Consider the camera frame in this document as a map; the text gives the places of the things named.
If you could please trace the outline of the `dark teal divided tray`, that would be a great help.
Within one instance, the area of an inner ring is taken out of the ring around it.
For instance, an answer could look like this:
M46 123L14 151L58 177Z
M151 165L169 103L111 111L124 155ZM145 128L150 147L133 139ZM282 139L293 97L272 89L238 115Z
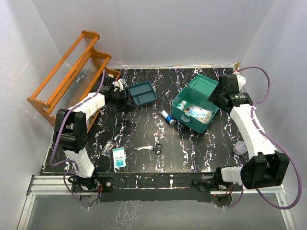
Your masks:
M157 100L156 92L150 81L143 81L127 88L138 106L154 103Z

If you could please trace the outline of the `teal medicine kit box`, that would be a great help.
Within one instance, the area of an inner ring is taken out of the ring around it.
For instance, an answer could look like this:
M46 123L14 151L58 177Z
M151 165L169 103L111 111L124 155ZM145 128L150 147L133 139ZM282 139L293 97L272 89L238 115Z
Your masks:
M195 132L203 133L219 110L208 101L217 85L217 81L202 74L197 75L172 101L171 116ZM191 106L190 113L185 113L176 107L181 101L187 102L185 110Z

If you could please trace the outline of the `amber bottle orange cap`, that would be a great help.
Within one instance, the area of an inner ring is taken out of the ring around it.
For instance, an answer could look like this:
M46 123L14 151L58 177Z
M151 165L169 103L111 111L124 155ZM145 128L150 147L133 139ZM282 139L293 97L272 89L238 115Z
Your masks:
M184 110L185 113L190 113L191 112L191 106L189 106L186 110Z

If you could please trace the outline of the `blue white bandage roll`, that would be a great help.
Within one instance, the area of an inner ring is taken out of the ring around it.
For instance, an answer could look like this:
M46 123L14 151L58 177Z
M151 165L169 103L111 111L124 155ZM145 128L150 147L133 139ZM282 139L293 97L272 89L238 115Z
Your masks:
M161 111L161 116L165 119L165 121L169 124L169 125L174 125L176 123L176 120L169 114L167 113L165 110Z

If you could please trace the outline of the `white bottle green label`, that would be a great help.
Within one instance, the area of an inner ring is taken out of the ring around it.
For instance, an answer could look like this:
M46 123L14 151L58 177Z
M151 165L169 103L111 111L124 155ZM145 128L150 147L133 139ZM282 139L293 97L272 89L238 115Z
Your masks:
M180 110L185 110L185 106L186 106L186 104L187 104L187 102L186 101L181 101L180 103L178 103L177 105L176 105L176 107L178 108L178 109L180 109Z

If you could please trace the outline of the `small clear zip bag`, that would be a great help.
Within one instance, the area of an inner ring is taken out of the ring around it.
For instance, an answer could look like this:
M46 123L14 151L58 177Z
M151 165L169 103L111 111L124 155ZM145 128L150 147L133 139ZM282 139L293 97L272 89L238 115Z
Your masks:
M116 146L116 144L108 140L107 143L105 144L104 148L102 149L101 155L110 158L112 149Z

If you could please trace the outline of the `teal white sachet packet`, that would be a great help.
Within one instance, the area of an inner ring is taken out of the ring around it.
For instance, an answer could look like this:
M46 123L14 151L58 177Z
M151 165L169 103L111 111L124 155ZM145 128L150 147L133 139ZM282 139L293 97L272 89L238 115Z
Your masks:
M113 149L112 155L115 169L126 167L126 154L124 148Z

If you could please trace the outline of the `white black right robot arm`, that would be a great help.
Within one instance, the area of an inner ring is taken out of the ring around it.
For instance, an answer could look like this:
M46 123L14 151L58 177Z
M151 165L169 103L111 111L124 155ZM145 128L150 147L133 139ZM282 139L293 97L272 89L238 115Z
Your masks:
M235 122L248 151L248 162L243 166L227 166L216 170L214 186L225 190L231 183L247 189L279 186L282 184L289 158L256 127L257 116L251 112L253 101L245 92L240 92L241 83L235 74L224 75L209 96L209 102L226 111Z

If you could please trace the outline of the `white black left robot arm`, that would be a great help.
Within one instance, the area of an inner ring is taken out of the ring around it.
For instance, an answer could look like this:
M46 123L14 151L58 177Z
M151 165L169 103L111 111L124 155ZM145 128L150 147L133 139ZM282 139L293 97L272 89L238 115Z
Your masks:
M96 92L88 93L68 109L57 111L50 166L72 163L75 174L83 178L82 185L88 191L94 191L99 186L99 179L93 176L94 165L86 150L89 119L107 104L117 105L120 110L138 107L124 83L123 79L110 77L104 70Z

